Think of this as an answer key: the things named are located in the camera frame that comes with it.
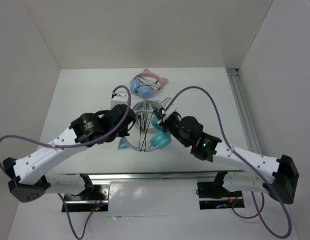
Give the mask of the teal cat-ear headphones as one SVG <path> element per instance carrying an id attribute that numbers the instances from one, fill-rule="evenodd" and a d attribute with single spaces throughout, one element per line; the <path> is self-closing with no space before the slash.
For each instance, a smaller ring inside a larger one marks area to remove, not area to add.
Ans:
<path id="1" fill-rule="evenodd" d="M 129 142 L 126 137 L 119 140 L 117 145 L 117 150 L 134 150 L 137 152 L 152 152 L 155 150 L 161 150 L 167 147 L 171 143 L 171 134 L 164 132 L 163 129 L 158 124 L 159 119 L 155 116 L 151 121 L 152 126 L 154 126 L 158 132 L 155 134 L 142 133 L 139 130 L 138 144 L 133 145 Z"/>

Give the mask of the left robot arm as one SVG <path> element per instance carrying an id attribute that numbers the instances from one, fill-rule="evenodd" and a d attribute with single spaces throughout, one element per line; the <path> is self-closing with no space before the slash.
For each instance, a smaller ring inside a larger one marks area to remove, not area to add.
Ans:
<path id="1" fill-rule="evenodd" d="M 24 158 L 9 157 L 4 160 L 5 173 L 11 178 L 8 183 L 10 193 L 22 203 L 34 201 L 49 193 L 66 193 L 83 200 L 89 199 L 95 188 L 87 174 L 47 173 L 95 144 L 127 137 L 128 126 L 135 121 L 134 111 L 125 104 L 118 104 L 111 110 L 82 114 L 47 147 Z"/>

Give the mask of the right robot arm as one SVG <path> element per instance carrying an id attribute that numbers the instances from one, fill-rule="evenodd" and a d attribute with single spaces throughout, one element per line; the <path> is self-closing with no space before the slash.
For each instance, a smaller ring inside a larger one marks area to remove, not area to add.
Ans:
<path id="1" fill-rule="evenodd" d="M 294 202 L 299 173 L 291 157 L 268 157 L 227 144 L 203 131 L 203 125 L 193 116 L 167 114 L 160 108 L 154 112 L 158 127 L 174 136 L 195 158 L 228 165 L 240 173 L 220 171 L 213 182 L 218 196 L 228 192 L 249 191 L 267 193 L 272 199 L 291 205 Z"/>

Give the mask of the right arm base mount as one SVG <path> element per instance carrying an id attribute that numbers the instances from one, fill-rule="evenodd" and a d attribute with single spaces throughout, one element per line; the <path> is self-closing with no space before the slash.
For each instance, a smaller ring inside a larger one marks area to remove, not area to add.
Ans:
<path id="1" fill-rule="evenodd" d="M 218 192 L 213 187 L 213 182 L 198 182 L 196 194 L 199 197 L 199 208 L 201 210 L 231 209 L 234 203 L 235 208 L 245 208 L 241 191 L 228 192 L 222 190 Z"/>

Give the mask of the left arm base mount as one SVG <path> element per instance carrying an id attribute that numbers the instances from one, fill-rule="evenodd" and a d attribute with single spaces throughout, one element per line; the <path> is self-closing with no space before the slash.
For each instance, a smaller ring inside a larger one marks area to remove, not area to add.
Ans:
<path id="1" fill-rule="evenodd" d="M 109 208 L 110 182 L 100 181 L 94 184 L 94 190 L 86 197 L 64 194 L 64 200 L 70 213 L 83 213 L 94 210 L 107 212 Z"/>

